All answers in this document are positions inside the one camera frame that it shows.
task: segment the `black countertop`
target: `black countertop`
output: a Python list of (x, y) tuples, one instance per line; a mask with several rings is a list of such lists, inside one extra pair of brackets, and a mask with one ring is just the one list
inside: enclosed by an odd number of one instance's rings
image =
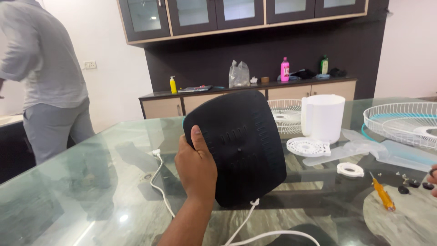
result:
[(220, 94), (220, 93), (230, 93), (238, 90), (266, 90), (266, 89), (276, 89), (281, 87), (294, 87), (294, 86), (303, 86), (303, 85), (313, 85), (313, 84), (328, 84), (328, 83), (337, 83), (343, 81), (353, 81), (357, 80), (355, 77), (337, 77), (337, 78), (329, 78), (329, 79), (301, 79), (289, 82), (268, 82), (268, 83), (257, 83), (251, 86), (245, 87), (234, 87), (234, 88), (217, 88), (213, 87), (209, 91), (201, 91), (201, 92), (186, 92), (186, 93), (176, 93), (172, 94), (171, 91), (158, 91), (153, 92), (148, 95), (140, 97), (140, 101), (149, 101), (149, 100), (157, 100), (157, 99), (166, 99), (166, 98), (181, 98), (187, 96), (197, 96), (197, 95), (212, 95), (212, 94)]

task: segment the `white ring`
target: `white ring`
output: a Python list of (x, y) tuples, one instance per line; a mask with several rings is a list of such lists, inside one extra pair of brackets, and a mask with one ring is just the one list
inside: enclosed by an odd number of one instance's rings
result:
[(350, 162), (343, 162), (337, 165), (337, 173), (343, 174), (348, 177), (364, 177), (364, 170), (357, 164)]

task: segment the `grey shirt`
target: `grey shirt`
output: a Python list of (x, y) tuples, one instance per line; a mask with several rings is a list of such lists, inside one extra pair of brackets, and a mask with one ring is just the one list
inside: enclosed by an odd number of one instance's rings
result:
[(75, 108), (88, 97), (67, 30), (38, 2), (0, 0), (0, 27), (8, 40), (0, 78), (25, 83), (24, 109)]

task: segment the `screwdriver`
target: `screwdriver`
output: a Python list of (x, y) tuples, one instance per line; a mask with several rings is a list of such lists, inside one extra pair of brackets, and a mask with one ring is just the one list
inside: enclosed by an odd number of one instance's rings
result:
[(395, 207), (395, 204), (390, 199), (390, 196), (384, 190), (384, 187), (380, 183), (378, 183), (378, 181), (373, 176), (372, 172), (369, 172), (369, 173), (370, 173), (370, 175), (373, 178), (373, 187), (375, 188), (376, 191), (378, 191), (378, 195), (381, 198), (382, 203), (384, 204), (385, 209), (387, 209), (390, 212), (394, 212), (396, 210), (396, 207)]

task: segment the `clear plastic bag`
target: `clear plastic bag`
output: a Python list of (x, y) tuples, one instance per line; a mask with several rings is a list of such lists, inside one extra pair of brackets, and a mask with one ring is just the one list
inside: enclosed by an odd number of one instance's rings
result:
[(249, 68), (244, 62), (237, 66), (237, 62), (233, 60), (229, 69), (229, 88), (238, 86), (250, 86)]

